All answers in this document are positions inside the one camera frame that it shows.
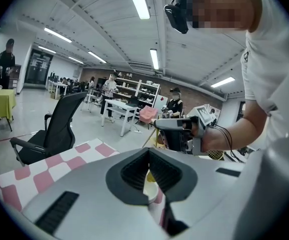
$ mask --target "glass door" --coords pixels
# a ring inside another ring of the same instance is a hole
[[[25,72],[24,82],[45,85],[52,59],[52,55],[33,49]]]

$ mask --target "floor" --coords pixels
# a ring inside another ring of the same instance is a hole
[[[5,118],[0,121],[0,174],[20,168],[16,154],[9,142],[10,138],[18,137],[29,140],[35,132],[44,129],[44,115],[52,113],[57,100],[50,98],[50,93],[40,89],[23,89],[16,96],[16,106],[12,110],[14,121],[11,122],[12,132]],[[78,108],[72,118],[72,131],[75,136],[75,146],[98,138],[119,152],[141,148],[154,130],[146,124],[138,123],[135,126],[128,124],[126,133],[120,137],[123,121],[120,115],[114,114],[114,123],[106,120],[101,127],[100,108],[92,106],[91,113]]]

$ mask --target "white t-shirt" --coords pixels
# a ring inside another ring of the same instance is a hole
[[[117,83],[115,81],[107,80],[103,85],[103,89],[109,89],[110,91],[105,91],[104,96],[112,98],[114,96],[114,91],[117,88]]]
[[[289,16],[277,0],[262,0],[262,15],[256,31],[246,32],[246,50],[241,56],[245,99],[256,100],[268,114],[266,142],[285,137],[285,122],[271,95],[289,74]]]

